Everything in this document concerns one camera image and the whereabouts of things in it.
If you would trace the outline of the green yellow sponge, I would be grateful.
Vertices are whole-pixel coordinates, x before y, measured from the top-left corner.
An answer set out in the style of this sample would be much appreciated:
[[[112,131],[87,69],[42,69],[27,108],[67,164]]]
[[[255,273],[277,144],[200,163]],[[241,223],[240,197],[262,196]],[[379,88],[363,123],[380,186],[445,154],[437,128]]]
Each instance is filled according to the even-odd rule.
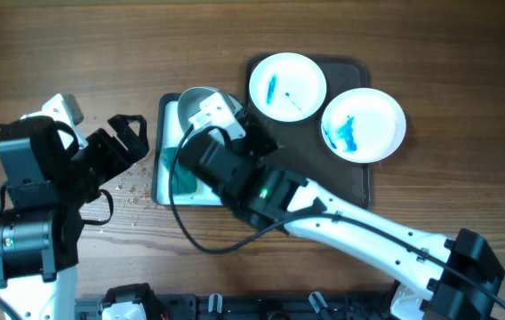
[[[169,181],[175,153],[176,147],[164,148],[161,151],[160,160],[165,167],[166,181]],[[176,164],[172,176],[172,194],[174,196],[193,196],[199,189],[200,184],[197,178],[180,164]]]

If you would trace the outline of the white plate large blue smear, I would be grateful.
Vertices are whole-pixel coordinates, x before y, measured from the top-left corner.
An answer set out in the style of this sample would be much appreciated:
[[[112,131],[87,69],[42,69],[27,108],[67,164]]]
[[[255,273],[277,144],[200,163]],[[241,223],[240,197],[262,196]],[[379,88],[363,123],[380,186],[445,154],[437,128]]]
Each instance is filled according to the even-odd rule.
[[[369,164],[391,156],[406,134],[405,113],[385,92],[357,88],[327,105],[320,130],[325,145],[351,163]]]

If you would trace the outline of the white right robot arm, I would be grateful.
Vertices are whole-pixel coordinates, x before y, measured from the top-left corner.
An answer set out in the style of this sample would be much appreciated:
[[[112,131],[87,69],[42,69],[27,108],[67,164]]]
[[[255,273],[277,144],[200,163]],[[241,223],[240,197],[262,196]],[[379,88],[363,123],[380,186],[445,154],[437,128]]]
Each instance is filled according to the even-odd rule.
[[[228,131],[189,127],[173,163],[195,174],[240,220],[345,252],[392,276],[387,299],[396,319],[488,319],[505,310],[505,270],[487,241],[461,229],[456,238],[399,225],[342,200],[300,173],[261,164]]]

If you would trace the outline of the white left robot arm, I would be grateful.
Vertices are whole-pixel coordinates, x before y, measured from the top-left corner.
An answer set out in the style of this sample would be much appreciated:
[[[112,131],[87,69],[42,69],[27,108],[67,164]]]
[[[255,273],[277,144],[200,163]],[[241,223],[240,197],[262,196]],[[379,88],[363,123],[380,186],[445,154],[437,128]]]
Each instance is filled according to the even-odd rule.
[[[103,184],[149,151],[143,116],[115,115],[115,130],[99,129],[80,148],[68,125],[49,116],[0,128],[0,308],[10,319],[75,316],[77,243],[84,226],[102,226],[80,210],[100,197]]]

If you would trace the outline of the white plate single blue streak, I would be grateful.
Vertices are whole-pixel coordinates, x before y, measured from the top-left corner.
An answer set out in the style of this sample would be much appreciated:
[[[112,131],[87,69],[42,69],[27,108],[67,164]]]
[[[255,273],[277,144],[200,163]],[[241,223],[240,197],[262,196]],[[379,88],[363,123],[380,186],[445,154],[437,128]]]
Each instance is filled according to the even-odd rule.
[[[243,107],[236,98],[214,87],[187,89],[178,99],[177,116],[185,132],[190,126],[199,131],[210,126],[225,129],[231,139],[244,136],[238,122]]]

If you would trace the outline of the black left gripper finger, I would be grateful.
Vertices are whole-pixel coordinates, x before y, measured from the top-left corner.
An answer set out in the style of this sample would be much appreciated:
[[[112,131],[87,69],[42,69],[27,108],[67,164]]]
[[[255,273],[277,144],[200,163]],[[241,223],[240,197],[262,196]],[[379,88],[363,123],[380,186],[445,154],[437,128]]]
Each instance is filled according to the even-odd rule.
[[[134,115],[130,116],[129,123],[137,123],[139,125],[137,148],[142,154],[147,154],[149,151],[147,120],[142,115]]]
[[[108,120],[108,124],[115,130],[117,138],[126,147],[135,147],[137,142],[136,132],[130,123],[135,121],[134,116],[115,115]]]

